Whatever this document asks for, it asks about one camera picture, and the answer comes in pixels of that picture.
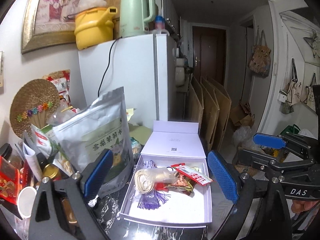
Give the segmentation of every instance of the paper cup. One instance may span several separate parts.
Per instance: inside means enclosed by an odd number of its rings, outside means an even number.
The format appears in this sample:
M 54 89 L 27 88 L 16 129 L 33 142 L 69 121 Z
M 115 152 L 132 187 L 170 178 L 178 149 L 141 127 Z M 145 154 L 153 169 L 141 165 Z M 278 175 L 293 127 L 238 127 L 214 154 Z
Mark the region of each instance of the paper cup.
M 35 201 L 36 195 L 37 191 L 33 187 L 25 187 L 20 191 L 17 200 L 17 207 L 22 218 L 31 217 L 33 202 Z

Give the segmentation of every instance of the colorful flower decoration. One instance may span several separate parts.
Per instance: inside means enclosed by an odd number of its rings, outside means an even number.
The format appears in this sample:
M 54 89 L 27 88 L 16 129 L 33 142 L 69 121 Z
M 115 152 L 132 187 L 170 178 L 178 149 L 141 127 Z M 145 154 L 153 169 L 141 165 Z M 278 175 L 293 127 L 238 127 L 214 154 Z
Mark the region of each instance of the colorful flower decoration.
M 32 108 L 32 113 L 33 114 L 38 114 L 38 109 L 36 107 Z
M 41 113 L 42 110 L 43 110 L 43 106 L 42 106 L 42 105 L 39 105 L 39 106 L 37 107 L 37 109 L 38 109 L 38 112 Z
M 18 121 L 18 122 L 22 122 L 22 115 L 21 115 L 21 114 L 18 114 L 18 116 L 17 116 L 17 121 Z
M 26 120 L 28 118 L 28 113 L 24 111 L 22 113 L 22 118 Z
M 47 110 L 48 109 L 48 104 L 47 103 L 43 103 L 42 107 L 43 107 L 43 110 Z

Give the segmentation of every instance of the kettle handle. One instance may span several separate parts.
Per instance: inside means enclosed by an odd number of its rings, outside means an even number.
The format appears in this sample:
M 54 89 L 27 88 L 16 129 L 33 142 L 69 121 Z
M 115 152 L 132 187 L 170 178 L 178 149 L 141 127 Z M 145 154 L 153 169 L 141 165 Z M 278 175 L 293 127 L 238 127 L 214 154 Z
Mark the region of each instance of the kettle handle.
M 114 15 L 118 13 L 118 9 L 116 7 L 110 6 L 97 21 L 97 25 L 104 24 L 107 20 L 112 19 Z
M 149 0 L 149 13 L 150 15 L 143 19 L 146 23 L 152 22 L 156 18 L 156 0 Z

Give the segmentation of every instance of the ceiling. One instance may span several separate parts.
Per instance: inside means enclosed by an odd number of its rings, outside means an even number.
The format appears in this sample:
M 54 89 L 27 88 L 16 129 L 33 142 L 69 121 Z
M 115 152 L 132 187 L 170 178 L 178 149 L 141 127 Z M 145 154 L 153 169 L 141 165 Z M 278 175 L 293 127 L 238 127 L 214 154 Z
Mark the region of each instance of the ceiling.
M 178 15 L 189 22 L 230 26 L 268 0 L 172 0 Z

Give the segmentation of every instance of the green bag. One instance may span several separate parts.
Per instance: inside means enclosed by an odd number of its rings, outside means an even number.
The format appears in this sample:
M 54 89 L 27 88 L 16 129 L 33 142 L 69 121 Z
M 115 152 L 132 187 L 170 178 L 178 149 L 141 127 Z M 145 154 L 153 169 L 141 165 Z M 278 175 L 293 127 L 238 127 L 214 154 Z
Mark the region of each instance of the green bag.
M 296 124 L 288 125 L 280 134 L 285 135 L 287 132 L 298 134 L 300 132 L 300 128 Z

